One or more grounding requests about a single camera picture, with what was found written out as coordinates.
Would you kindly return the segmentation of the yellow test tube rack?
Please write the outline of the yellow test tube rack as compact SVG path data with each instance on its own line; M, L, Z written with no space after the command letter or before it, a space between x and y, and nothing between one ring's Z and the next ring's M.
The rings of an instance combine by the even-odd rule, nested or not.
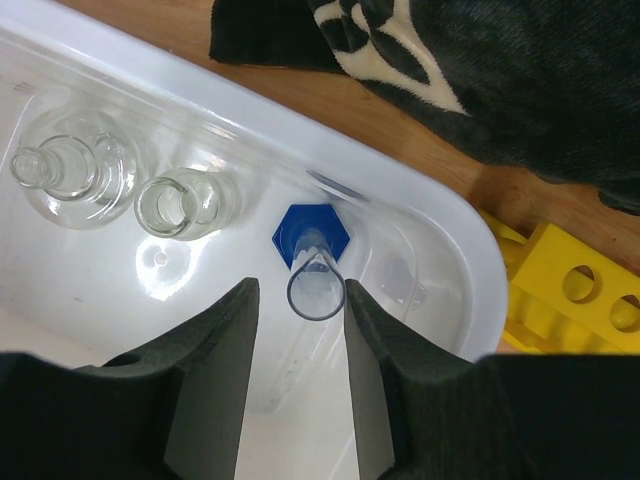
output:
M484 212L507 270L503 341L534 354L637 354L639 277L554 224L526 238Z

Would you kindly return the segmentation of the white plastic bin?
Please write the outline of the white plastic bin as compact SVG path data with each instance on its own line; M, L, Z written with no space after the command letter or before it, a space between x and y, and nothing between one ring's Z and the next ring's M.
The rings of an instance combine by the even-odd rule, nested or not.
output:
M236 475L354 479L343 319L309 322L286 299L272 238L294 204L331 204L350 241L338 266L392 316L470 361L492 353L507 287L479 214L437 181L176 56L52 1L1 5L1 158L59 106L112 115L158 173L232 176L234 223L180 242L132 212L91 231L56 225L1 174L1 347L99 364L178 325L239 280L260 319Z

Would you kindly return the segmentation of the small glass beaker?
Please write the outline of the small glass beaker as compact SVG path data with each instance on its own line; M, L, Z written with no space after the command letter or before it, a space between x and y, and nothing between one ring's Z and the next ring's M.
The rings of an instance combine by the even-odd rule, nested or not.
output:
M241 207L233 176L186 167L149 179L134 200L136 219L147 233L180 241L196 240L231 225Z

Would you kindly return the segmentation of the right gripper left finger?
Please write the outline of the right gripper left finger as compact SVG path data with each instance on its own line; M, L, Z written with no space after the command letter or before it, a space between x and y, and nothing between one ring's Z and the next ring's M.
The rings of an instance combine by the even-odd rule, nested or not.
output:
M213 305L104 364L123 379L159 375L154 451L177 479L235 476L259 318L260 287L245 278Z

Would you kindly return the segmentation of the glass conical flask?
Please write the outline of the glass conical flask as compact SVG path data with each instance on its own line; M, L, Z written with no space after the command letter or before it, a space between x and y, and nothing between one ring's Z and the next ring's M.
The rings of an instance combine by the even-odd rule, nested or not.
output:
M99 110L48 110L29 123L9 170L31 205L74 230L102 227L133 202L148 172L134 138Z

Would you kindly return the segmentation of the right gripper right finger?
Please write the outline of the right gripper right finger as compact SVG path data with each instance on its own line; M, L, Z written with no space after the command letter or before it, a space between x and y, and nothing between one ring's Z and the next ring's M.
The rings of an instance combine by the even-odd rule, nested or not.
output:
M386 479L415 458L402 383L433 385L471 363L393 317L356 280L346 283L344 338L359 477Z

